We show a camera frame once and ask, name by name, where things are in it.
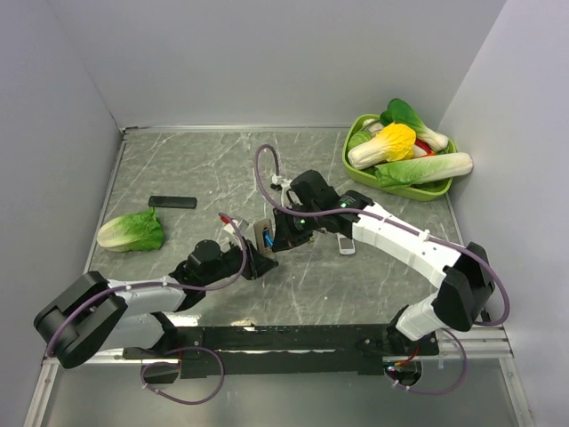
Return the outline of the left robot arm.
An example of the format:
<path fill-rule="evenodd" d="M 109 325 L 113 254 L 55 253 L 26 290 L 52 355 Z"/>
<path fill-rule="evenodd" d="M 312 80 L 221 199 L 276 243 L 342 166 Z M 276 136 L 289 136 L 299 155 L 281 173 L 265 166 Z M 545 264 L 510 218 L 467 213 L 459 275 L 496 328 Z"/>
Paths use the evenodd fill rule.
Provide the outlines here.
<path fill-rule="evenodd" d="M 163 358 L 176 344 L 166 313 L 196 306 L 224 278 L 255 280 L 277 265 L 251 241 L 222 250 L 217 242 L 202 240 L 173 272 L 153 281 L 108 280 L 98 271 L 86 272 L 42 309 L 33 325 L 47 355 L 65 368 L 116 348 L 147 349 Z"/>

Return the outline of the beige white remote control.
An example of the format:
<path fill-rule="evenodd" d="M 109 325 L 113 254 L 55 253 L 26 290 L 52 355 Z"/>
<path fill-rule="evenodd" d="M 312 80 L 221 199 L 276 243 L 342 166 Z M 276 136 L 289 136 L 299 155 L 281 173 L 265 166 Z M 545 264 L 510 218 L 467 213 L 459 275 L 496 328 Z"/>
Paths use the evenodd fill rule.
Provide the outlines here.
<path fill-rule="evenodd" d="M 258 253 L 274 259 L 275 253 L 272 250 L 274 232 L 271 220 L 264 218 L 256 221 L 253 224 L 253 232 Z"/>

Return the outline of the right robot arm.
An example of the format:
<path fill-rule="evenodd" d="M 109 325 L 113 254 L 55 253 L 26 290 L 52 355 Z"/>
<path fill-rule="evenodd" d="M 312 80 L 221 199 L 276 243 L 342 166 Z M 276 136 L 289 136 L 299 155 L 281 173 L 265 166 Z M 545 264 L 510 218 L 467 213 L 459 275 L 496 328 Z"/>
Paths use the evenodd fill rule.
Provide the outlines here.
<path fill-rule="evenodd" d="M 436 289 L 401 309 L 391 321 L 390 348 L 408 354 L 421 338 L 441 328 L 467 332 L 495 289 L 483 247 L 457 246 L 399 220 L 381 205 L 350 190 L 338 194 L 315 170 L 293 180 L 273 176 L 289 206 L 274 211 L 273 252 L 303 245 L 316 230 L 380 249 L 419 272 Z"/>

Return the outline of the blue battery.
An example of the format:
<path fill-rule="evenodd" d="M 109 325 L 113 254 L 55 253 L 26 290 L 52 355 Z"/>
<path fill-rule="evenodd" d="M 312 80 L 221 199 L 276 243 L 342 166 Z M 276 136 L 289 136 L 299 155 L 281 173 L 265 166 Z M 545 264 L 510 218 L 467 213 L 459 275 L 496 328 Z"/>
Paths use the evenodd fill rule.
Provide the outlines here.
<path fill-rule="evenodd" d="M 271 234 L 271 230 L 269 229 L 263 230 L 262 237 L 265 247 L 272 247 L 274 245 L 274 240 Z"/>

